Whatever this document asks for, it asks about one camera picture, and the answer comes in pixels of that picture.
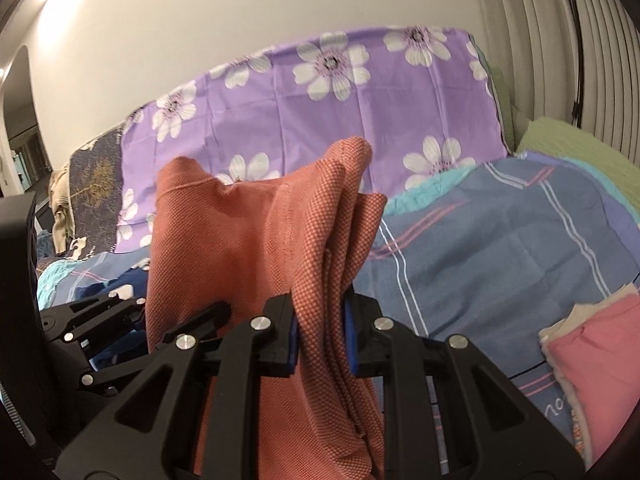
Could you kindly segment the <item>coral long-sleeve sweater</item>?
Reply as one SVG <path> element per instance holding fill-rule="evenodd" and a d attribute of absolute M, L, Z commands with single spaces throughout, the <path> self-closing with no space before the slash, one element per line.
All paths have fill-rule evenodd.
<path fill-rule="evenodd" d="M 384 428 L 373 387 L 349 370 L 341 299 L 366 261 L 386 199 L 363 194 L 369 143 L 352 136 L 280 179 L 225 185 L 177 157 L 157 177 L 146 295 L 150 346 L 217 301 L 233 322 L 290 295 L 299 358 L 260 393 L 264 479 L 377 479 Z"/>

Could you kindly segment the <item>pink folded clothes stack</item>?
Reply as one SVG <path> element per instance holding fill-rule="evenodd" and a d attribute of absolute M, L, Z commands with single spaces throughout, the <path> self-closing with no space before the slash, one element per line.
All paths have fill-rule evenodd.
<path fill-rule="evenodd" d="M 577 451 L 592 466 L 639 401 L 638 288 L 627 284 L 597 304 L 575 304 L 538 340 L 574 415 Z"/>

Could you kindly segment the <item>teal star blanket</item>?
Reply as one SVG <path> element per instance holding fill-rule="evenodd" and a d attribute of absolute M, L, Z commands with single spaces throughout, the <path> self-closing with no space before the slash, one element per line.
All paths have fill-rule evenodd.
<path fill-rule="evenodd" d="M 37 304 L 40 311 L 52 306 L 55 289 L 63 278 L 80 265 L 74 259 L 58 259 L 50 263 L 40 274 L 37 284 Z"/>

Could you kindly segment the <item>navy star fleece garment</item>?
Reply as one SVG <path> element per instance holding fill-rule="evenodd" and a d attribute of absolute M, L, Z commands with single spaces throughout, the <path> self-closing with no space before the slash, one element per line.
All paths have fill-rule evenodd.
<path fill-rule="evenodd" d="M 117 296 L 122 300 L 141 299 L 145 302 L 148 290 L 150 263 L 142 262 L 141 266 L 133 266 L 118 278 L 105 283 L 81 287 L 75 292 L 74 300 L 93 296 Z M 122 364 L 148 354 L 146 342 L 145 320 L 141 312 L 129 311 L 121 318 L 108 322 L 104 330 L 99 331 L 99 345 L 92 339 L 88 345 L 93 356 L 89 359 L 95 370 Z"/>

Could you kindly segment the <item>beige cloth bundle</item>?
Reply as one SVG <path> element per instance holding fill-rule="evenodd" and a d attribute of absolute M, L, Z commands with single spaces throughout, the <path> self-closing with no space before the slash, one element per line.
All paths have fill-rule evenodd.
<path fill-rule="evenodd" d="M 48 185 L 49 206 L 53 214 L 52 240 L 55 253 L 67 252 L 75 236 L 75 222 L 70 206 L 70 174 L 68 165 L 53 170 Z"/>

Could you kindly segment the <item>dark tree-print pillow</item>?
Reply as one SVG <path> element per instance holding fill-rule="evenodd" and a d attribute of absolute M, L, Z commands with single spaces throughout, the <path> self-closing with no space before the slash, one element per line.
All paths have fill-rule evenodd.
<path fill-rule="evenodd" d="M 70 156 L 68 189 L 75 226 L 68 255 L 76 260 L 115 250 L 122 209 L 122 130 L 123 124 L 111 128 Z"/>

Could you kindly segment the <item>blue plaid bed sheet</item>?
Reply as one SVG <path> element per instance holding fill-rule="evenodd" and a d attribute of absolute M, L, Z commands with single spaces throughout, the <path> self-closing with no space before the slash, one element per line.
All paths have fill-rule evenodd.
<path fill-rule="evenodd" d="M 469 338 L 569 437 L 570 408 L 538 333 L 632 283 L 639 228 L 628 210 L 585 171 L 532 156 L 468 168 L 445 193 L 428 180 L 384 197 L 346 292 L 420 337 Z"/>

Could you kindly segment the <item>green blanket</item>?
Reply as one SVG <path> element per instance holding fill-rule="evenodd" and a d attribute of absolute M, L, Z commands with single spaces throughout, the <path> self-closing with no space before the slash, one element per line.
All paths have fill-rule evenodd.
<path fill-rule="evenodd" d="M 591 174 L 634 218 L 639 217 L 639 168 L 592 134 L 562 120 L 542 116 L 529 120 L 510 101 L 500 70 L 486 61 L 474 40 L 466 44 L 474 56 L 474 72 L 486 79 L 488 96 L 497 107 L 506 150 L 515 155 L 539 154 L 564 160 Z"/>

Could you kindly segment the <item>purple floral pillow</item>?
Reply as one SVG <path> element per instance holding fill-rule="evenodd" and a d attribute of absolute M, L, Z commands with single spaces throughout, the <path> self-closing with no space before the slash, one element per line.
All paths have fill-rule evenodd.
<path fill-rule="evenodd" d="M 508 152 L 487 64 L 464 30 L 326 32 L 218 65 L 126 119 L 115 248 L 149 245 L 157 175 L 176 157 L 225 184 L 260 181 L 350 136 L 372 148 L 360 188 L 388 196 Z"/>

